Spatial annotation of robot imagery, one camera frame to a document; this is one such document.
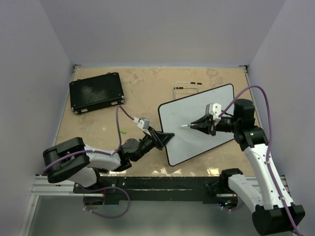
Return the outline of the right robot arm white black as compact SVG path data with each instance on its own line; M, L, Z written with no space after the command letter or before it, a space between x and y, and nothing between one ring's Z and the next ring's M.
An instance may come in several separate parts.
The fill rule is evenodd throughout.
M212 136L217 132L232 133L254 170L259 189L254 188L237 168L223 170L211 189L236 193L250 209L254 227L261 236L283 232L296 234L305 210L294 203L282 183L268 149L270 141L264 130L255 125L253 102L237 99L232 115L221 116L220 112L220 104L210 103L205 115L189 127Z

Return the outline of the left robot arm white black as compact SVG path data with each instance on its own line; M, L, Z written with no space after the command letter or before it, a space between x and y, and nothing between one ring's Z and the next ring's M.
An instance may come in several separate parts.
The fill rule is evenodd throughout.
M117 151L96 149L75 137L43 152L43 174L49 183L69 180L96 193L102 187L100 173L125 171L152 149L163 150L174 137L149 127L143 139L130 138Z

